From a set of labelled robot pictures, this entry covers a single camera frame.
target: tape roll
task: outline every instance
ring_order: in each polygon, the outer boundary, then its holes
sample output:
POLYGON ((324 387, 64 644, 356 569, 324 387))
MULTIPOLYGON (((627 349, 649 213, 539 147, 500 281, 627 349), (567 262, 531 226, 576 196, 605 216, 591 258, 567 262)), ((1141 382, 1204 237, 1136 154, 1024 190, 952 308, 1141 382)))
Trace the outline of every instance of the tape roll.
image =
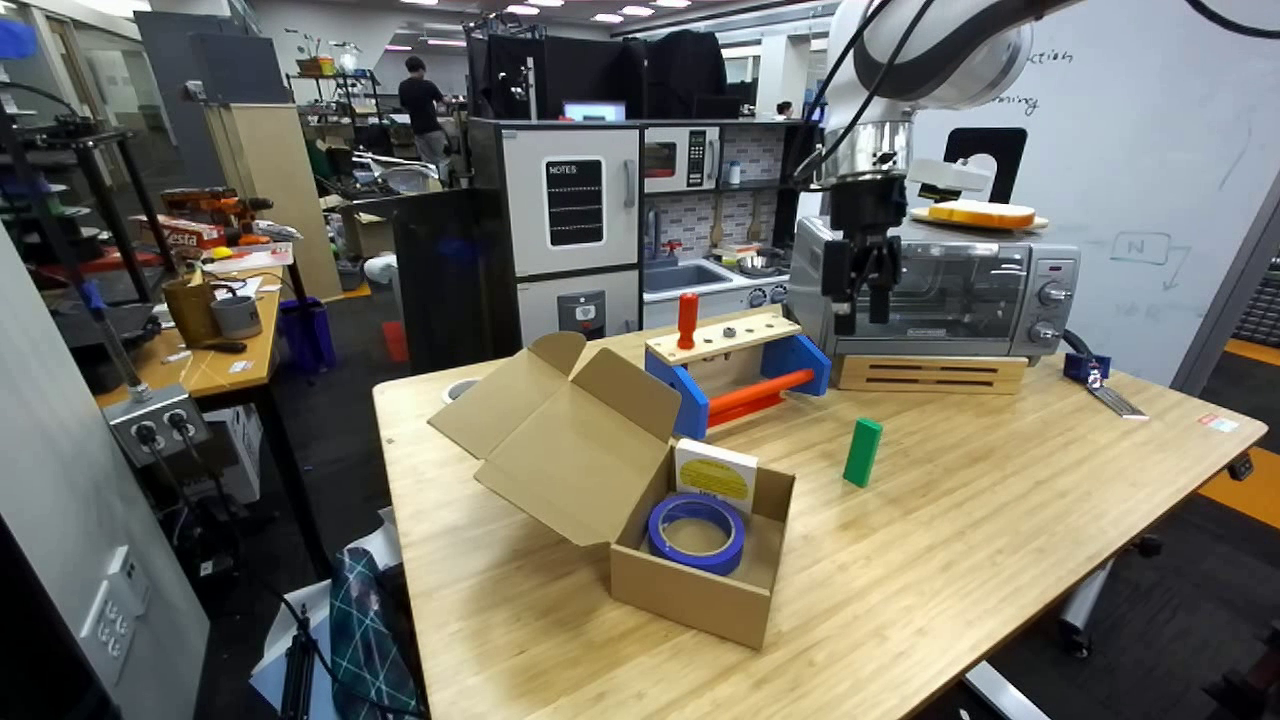
POLYGON ((735 571, 735 563, 747 553, 747 518, 744 518, 744 511, 726 505, 722 494, 701 494, 701 491, 673 491, 662 505, 653 505, 653 511, 644 518, 644 532, 649 532, 653 554, 665 554, 673 563, 701 569, 701 571, 713 571, 713 576, 735 571), (726 543, 713 548, 713 553, 676 548, 670 538, 670 525, 676 525, 676 518, 709 518, 709 525, 715 525, 726 532, 726 543))

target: monitor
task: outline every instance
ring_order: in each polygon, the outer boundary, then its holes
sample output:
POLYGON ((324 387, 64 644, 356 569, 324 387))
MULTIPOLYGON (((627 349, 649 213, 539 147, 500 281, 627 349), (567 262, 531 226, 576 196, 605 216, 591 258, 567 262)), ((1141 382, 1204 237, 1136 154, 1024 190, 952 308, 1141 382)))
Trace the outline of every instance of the monitor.
POLYGON ((627 121, 627 102, 605 102, 605 98, 563 98, 563 121, 573 122, 625 122, 627 121))

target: microwave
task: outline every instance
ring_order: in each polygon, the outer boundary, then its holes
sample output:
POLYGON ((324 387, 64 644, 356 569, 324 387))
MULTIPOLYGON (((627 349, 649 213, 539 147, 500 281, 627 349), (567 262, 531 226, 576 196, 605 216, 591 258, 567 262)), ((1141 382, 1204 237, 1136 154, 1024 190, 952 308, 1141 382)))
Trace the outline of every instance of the microwave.
POLYGON ((697 190, 722 184, 722 128, 649 128, 644 190, 697 190))

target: person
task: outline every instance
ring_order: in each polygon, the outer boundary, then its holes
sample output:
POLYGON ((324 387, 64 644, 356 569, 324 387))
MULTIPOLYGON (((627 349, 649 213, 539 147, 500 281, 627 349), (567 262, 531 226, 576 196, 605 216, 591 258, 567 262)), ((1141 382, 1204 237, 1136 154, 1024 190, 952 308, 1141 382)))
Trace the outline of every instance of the person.
POLYGON ((408 66, 408 77, 400 83, 400 107, 411 121, 411 145, 446 175, 446 145, 450 145, 450 136, 446 136, 441 121, 435 121, 446 94, 429 79, 429 62, 421 57, 408 57, 403 66, 408 66))

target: open cardboard box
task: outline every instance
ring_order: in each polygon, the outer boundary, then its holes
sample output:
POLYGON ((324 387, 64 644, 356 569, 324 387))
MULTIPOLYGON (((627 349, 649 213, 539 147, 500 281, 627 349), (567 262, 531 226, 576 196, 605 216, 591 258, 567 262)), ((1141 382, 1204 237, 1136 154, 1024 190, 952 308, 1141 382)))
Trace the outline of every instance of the open cardboard box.
POLYGON ((618 599, 765 648, 795 474, 762 466, 744 563, 709 576, 644 543, 649 508, 676 491, 679 394, 611 349, 579 373, 585 337, 529 342, 433 415, 482 460, 478 478, 579 548, 609 548, 618 599))

